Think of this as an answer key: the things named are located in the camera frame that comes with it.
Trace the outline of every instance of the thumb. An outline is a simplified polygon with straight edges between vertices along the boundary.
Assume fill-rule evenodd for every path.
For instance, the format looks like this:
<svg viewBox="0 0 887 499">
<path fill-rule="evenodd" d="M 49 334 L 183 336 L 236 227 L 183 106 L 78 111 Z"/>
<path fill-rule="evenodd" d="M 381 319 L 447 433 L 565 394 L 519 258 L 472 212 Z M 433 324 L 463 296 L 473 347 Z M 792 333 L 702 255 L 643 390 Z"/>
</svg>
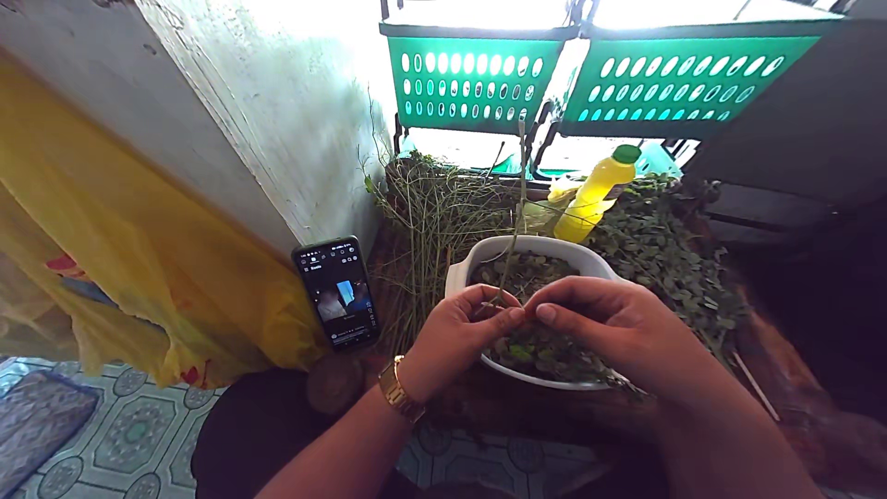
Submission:
<svg viewBox="0 0 887 499">
<path fill-rule="evenodd" d="M 560 305 L 545 303 L 536 307 L 536 318 L 546 326 L 571 335 L 599 354 L 613 350 L 618 328 L 601 324 Z"/>
<path fill-rule="evenodd" d="M 485 343 L 489 343 L 496 338 L 503 337 L 508 331 L 520 326 L 521 323 L 523 323 L 523 309 L 513 306 L 486 321 L 475 322 L 471 326 L 478 334 L 483 335 Z"/>
</svg>

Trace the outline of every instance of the green plastic basket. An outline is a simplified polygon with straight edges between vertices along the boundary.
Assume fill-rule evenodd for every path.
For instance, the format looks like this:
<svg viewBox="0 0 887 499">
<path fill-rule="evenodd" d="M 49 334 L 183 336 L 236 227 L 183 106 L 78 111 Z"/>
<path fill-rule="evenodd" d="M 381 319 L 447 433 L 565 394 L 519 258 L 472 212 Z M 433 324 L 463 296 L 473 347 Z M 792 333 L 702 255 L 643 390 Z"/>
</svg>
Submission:
<svg viewBox="0 0 887 499">
<path fill-rule="evenodd" d="M 404 127 L 517 134 L 578 27 L 502 31 L 380 23 Z"/>
<path fill-rule="evenodd" d="M 560 133 L 706 139 L 838 21 L 592 28 Z"/>
</svg>

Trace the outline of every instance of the gold wristwatch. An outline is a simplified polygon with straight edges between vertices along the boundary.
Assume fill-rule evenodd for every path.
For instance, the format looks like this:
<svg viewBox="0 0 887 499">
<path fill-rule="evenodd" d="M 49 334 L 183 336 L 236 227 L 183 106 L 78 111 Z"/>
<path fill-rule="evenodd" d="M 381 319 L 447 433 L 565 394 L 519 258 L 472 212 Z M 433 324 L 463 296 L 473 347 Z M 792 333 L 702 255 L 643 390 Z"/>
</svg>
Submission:
<svg viewBox="0 0 887 499">
<path fill-rule="evenodd" d="M 385 400 L 391 404 L 391 407 L 410 423 L 415 424 L 425 414 L 425 408 L 407 395 L 404 387 L 397 380 L 397 364 L 400 363 L 403 357 L 403 355 L 397 355 L 394 361 L 388 364 L 385 370 L 379 374 L 379 387 L 382 389 L 382 395 L 385 395 Z"/>
</svg>

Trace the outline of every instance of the hand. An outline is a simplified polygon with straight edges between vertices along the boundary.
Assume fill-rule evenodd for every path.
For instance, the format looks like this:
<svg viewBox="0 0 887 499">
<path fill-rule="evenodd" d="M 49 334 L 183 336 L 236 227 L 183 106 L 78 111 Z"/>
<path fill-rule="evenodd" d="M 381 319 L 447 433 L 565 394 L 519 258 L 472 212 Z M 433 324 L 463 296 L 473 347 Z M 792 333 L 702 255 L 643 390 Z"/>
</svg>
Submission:
<svg viewBox="0 0 887 499">
<path fill-rule="evenodd" d="M 706 397 L 712 391 L 701 393 L 703 385 L 733 383 L 693 331 L 637 284 L 566 277 L 537 291 L 525 310 L 528 318 L 535 316 L 578 338 L 610 367 L 660 398 Z"/>
<path fill-rule="evenodd" d="M 410 397 L 424 404 L 468 369 L 487 345 L 523 322 L 521 302 L 505 291 L 502 297 L 509 308 L 484 308 L 483 302 L 497 293 L 497 288 L 476 284 L 431 311 L 416 343 L 397 367 L 397 378 Z M 477 315 L 489 317 L 489 313 L 493 313 L 489 319 L 472 322 Z"/>
</svg>

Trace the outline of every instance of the phone screen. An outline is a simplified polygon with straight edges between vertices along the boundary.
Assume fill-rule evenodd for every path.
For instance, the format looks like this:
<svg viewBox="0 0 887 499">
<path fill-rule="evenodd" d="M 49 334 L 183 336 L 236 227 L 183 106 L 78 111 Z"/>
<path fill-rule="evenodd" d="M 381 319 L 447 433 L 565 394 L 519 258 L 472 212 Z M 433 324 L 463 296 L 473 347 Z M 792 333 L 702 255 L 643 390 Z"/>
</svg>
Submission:
<svg viewBox="0 0 887 499">
<path fill-rule="evenodd" d="M 357 238 L 297 249 L 293 260 L 335 352 L 379 339 Z"/>
</svg>

